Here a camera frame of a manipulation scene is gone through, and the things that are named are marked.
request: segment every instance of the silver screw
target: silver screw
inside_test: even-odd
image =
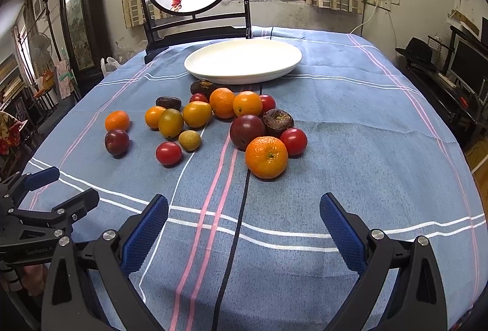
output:
[[[60,246],[66,246],[69,243],[69,237],[68,236],[63,236],[59,240],[59,245]]]
[[[373,236],[373,239],[381,240],[382,238],[385,237],[385,234],[383,233],[382,230],[374,229],[371,231],[371,236]]]
[[[103,238],[105,240],[112,240],[115,237],[116,233],[114,230],[107,230],[103,233]]]
[[[425,236],[419,236],[419,237],[417,238],[417,241],[419,242],[419,244],[420,244],[421,246],[427,246],[427,245],[429,244],[429,240],[428,240],[428,238],[426,238]]]

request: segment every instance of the pink stripe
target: pink stripe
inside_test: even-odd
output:
[[[144,72],[152,66],[154,60],[152,62],[150,62],[145,68],[143,68],[141,71],[137,72],[133,77],[132,79],[137,79],[139,78],[142,74],[144,74]],[[67,157],[71,154],[71,152],[75,149],[75,147],[80,143],[81,139],[85,136],[86,132],[92,127],[92,125],[95,123],[98,115],[100,115],[100,112],[104,111],[108,106],[109,104],[114,101],[132,82],[128,82],[126,83],[122,88],[119,89],[119,91],[117,93],[115,93],[112,98],[103,106],[103,108],[101,108],[99,111],[97,111],[92,119],[90,120],[90,122],[88,123],[88,125],[81,131],[81,133],[79,134],[79,136],[75,139],[75,141],[71,144],[71,146],[68,148],[68,150],[66,151],[66,153],[64,154],[60,164],[58,165],[58,168],[60,168],[64,162],[66,161]],[[40,194],[42,194],[46,188],[49,186],[49,185],[45,185],[44,187],[42,187],[40,190],[36,191],[34,193],[34,196],[32,197],[32,201],[31,201],[31,204],[29,206],[29,210],[32,210],[34,208],[34,206],[36,205],[36,202],[37,202],[37,199],[39,197]]]
[[[234,166],[236,163],[237,158],[237,148],[234,149],[232,154],[232,160],[230,161],[230,170],[229,176],[227,177],[227,182],[225,183],[224,192],[220,198],[219,206],[217,211],[215,212],[214,222],[212,224],[212,229],[210,230],[210,237],[207,243],[207,249],[205,250],[205,257],[203,258],[202,267],[200,268],[200,273],[198,274],[197,283],[195,284],[195,288],[191,294],[190,298],[190,313],[188,315],[188,324],[186,325],[186,331],[191,331],[193,326],[193,318],[195,316],[195,299],[198,296],[198,292],[200,291],[200,287],[202,286],[203,277],[205,276],[205,271],[207,269],[208,261],[210,260],[210,254],[212,252],[212,246],[215,239],[215,234],[217,233],[217,226],[219,225],[220,215],[224,210],[225,200],[227,199],[227,195],[229,193],[230,184],[232,182],[232,175],[234,173]]]
[[[359,44],[359,42],[355,41],[355,39],[354,39],[354,37],[352,35],[348,35],[348,37],[350,38],[350,40],[352,41],[352,43]],[[408,99],[410,100],[410,102],[412,103],[412,105],[414,106],[414,108],[417,110],[419,116],[422,118],[422,120],[424,121],[424,123],[427,126],[427,128],[430,130],[430,132],[436,138],[437,144],[438,144],[439,148],[441,149],[441,152],[447,158],[447,160],[449,161],[449,163],[451,165],[452,170],[455,173],[456,179],[457,179],[458,184],[459,184],[459,187],[461,189],[461,194],[463,196],[463,201],[464,201],[464,204],[465,204],[465,208],[466,208],[466,210],[468,212],[468,215],[471,216],[471,212],[470,212],[470,209],[469,209],[468,198],[467,198],[466,193],[464,191],[463,184],[461,182],[461,179],[459,177],[459,174],[457,173],[457,170],[454,167],[454,165],[453,165],[453,163],[452,163],[452,161],[451,161],[451,159],[450,159],[450,157],[449,157],[449,155],[447,153],[447,150],[446,150],[446,147],[444,146],[443,141],[440,139],[439,135],[435,131],[435,128],[432,125],[431,121],[429,120],[429,117],[427,116],[425,110],[423,109],[423,107],[421,106],[421,104],[418,102],[418,100],[416,98],[414,98],[406,90],[404,90],[406,87],[403,86],[401,84],[401,82],[393,74],[391,74],[391,72],[388,70],[388,68],[386,68],[383,64],[381,64],[374,57],[374,55],[372,53],[370,53],[368,50],[364,49],[363,47],[360,47],[360,48],[361,48],[361,50],[364,53],[366,53],[366,55],[369,57],[369,59],[374,62],[374,64],[376,64],[378,67],[380,67],[380,69],[383,72],[385,72],[385,70],[388,72],[388,73],[385,72],[386,76],[388,76],[391,79],[392,82],[396,83],[398,85],[398,87],[400,87],[402,89],[402,91],[408,97]],[[416,105],[414,104],[414,102],[418,105],[418,107],[420,108],[421,111],[419,111],[419,109],[416,107]],[[473,228],[471,229],[471,231],[472,231],[472,243],[473,243],[473,252],[474,252],[474,267],[475,267],[475,286],[474,286],[474,291],[473,291],[473,299],[472,299],[472,303],[471,303],[471,305],[473,305],[473,303],[474,303],[474,301],[476,299],[476,293],[477,293],[477,290],[478,290],[478,283],[479,283],[479,277],[480,277],[480,275],[479,275],[479,267],[478,267],[478,247],[477,247],[477,243],[476,243],[476,237],[475,237],[475,233],[474,233],[474,229]]]
[[[227,151],[227,147],[230,142],[230,135],[227,135],[227,139],[225,140],[224,146],[222,147],[222,151],[220,153],[220,159],[219,159],[219,165],[217,166],[217,171],[215,172],[214,179],[212,181],[212,184],[210,185],[210,189],[208,190],[207,196],[203,202],[202,210],[200,211],[200,217],[198,219],[198,225],[197,225],[197,231],[195,233],[195,238],[193,239],[193,246],[191,248],[191,253],[190,257],[188,258],[188,262],[186,263],[185,270],[183,272],[183,275],[181,276],[180,282],[176,288],[175,291],[175,306],[173,308],[173,316],[171,317],[171,325],[169,327],[169,331],[174,331],[176,324],[178,322],[178,316],[180,314],[180,298],[181,298],[181,292],[183,290],[183,287],[185,286],[186,280],[188,279],[188,276],[191,271],[191,267],[193,265],[193,262],[195,260],[195,255],[197,252],[197,247],[198,247],[198,241],[200,240],[200,235],[202,233],[202,228],[203,228],[203,221],[205,219],[205,214],[208,209],[208,205],[210,204],[210,200],[212,199],[213,192],[215,190],[215,187],[217,185],[217,182],[219,181],[220,174],[222,172],[222,167],[224,166],[224,158],[225,158],[225,152]]]

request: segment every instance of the red floral cloth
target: red floral cloth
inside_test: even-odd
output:
[[[0,154],[8,155],[10,147],[17,147],[20,144],[19,128],[22,122],[12,115],[0,112]]]

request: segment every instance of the dark brown fruit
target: dark brown fruit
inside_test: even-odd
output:
[[[105,148],[111,155],[123,155],[129,149],[129,144],[129,135],[121,129],[110,130],[105,136]]]
[[[267,133],[278,138],[286,129],[291,129],[295,125],[293,118],[288,112],[276,108],[264,113],[263,122]]]
[[[191,94],[203,93],[207,99],[209,99],[210,95],[217,88],[219,88],[219,86],[213,84],[211,81],[207,81],[207,79],[200,79],[199,81],[191,84],[190,92]]]
[[[266,135],[266,128],[260,117],[243,115],[232,122],[229,134],[234,145],[245,151],[252,140]]]
[[[181,109],[181,100],[177,97],[160,97],[156,100],[156,105],[163,108]]]

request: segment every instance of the white plate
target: white plate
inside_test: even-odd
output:
[[[252,84],[291,72],[302,59],[293,45],[269,39],[235,39],[195,50],[185,60],[186,70],[198,79],[217,84]]]

